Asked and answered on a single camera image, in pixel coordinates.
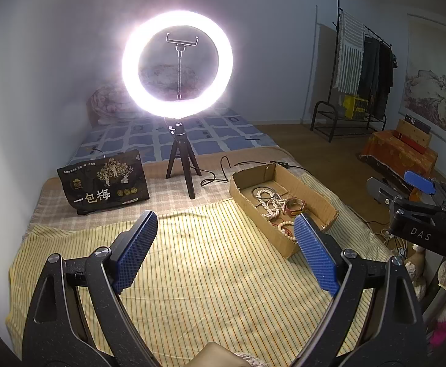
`tripod leg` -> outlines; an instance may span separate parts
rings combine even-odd
[[[191,159],[191,163],[195,168],[195,173],[201,176],[201,170],[199,169],[198,161],[195,159],[194,150],[192,150],[191,143],[187,141],[187,153],[189,154],[189,158]]]
[[[172,144],[172,149],[170,150],[170,158],[169,158],[169,165],[167,166],[167,175],[165,176],[165,179],[170,178],[170,174],[172,172],[173,162],[176,159],[177,154],[177,141],[174,141]]]
[[[189,164],[188,149],[190,147],[191,146],[185,141],[181,141],[179,144],[180,161],[182,163],[182,169],[184,170],[184,178],[186,179],[187,191],[189,193],[189,198],[193,200],[195,195],[194,195],[194,185],[192,183],[191,167]]]

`landscape painting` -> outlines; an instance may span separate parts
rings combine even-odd
[[[402,105],[446,132],[446,26],[410,17]]]

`orange tablecloth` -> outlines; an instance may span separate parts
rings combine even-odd
[[[437,161],[437,152],[427,148],[424,154],[393,136],[393,131],[374,132],[360,157],[373,157],[403,178],[405,171],[430,177]]]

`bed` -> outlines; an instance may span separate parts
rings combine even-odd
[[[178,159],[172,177],[165,179],[167,163],[163,160],[168,157],[164,147],[172,142],[170,138],[165,142],[166,130],[161,124],[152,117],[141,117],[94,127],[72,160],[96,158],[92,147],[106,155],[138,148],[150,199],[78,216],[58,178],[44,184],[9,270],[11,311],[6,325],[15,352],[21,352],[29,303],[48,255],[87,256],[96,247],[109,245],[143,210],[151,209],[159,219],[158,235],[135,282],[123,291],[121,299],[160,363],[184,365],[214,341],[232,352],[253,354],[270,366],[288,365],[317,327],[330,302],[329,294],[319,288],[300,252],[284,259],[274,249],[230,197],[228,183],[202,187],[199,181],[210,175],[193,176],[195,199],[191,200]],[[231,168],[225,165],[227,176],[255,165],[235,167],[249,160],[283,161],[299,167],[288,152],[231,110],[193,117],[185,124],[199,166],[218,178],[223,177],[220,160],[224,155],[231,164]],[[139,135],[136,126],[146,126],[147,133]],[[212,137],[196,137],[205,131]],[[131,142],[141,136],[151,140]],[[112,141],[118,141],[115,147],[109,146]],[[231,146],[237,144],[245,147]],[[329,233],[340,246],[353,248],[364,258],[386,261],[390,257],[388,249],[333,192],[303,169],[290,171],[339,211]],[[80,295],[95,343],[109,353],[88,291],[80,289]],[[341,353],[354,348],[370,297],[371,291],[365,290]]]

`open cardboard box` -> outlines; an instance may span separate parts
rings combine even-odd
[[[328,230],[339,215],[327,199],[280,165],[274,163],[260,165],[234,173],[230,181],[231,196],[285,258],[298,252],[299,246],[284,236],[262,215],[266,213],[266,210],[252,195],[252,189],[256,186],[268,186],[275,189],[282,198],[294,196],[306,201],[305,212],[322,230]],[[295,220],[294,217],[280,214],[273,222],[279,224],[293,220]],[[292,226],[286,228],[294,234]]]

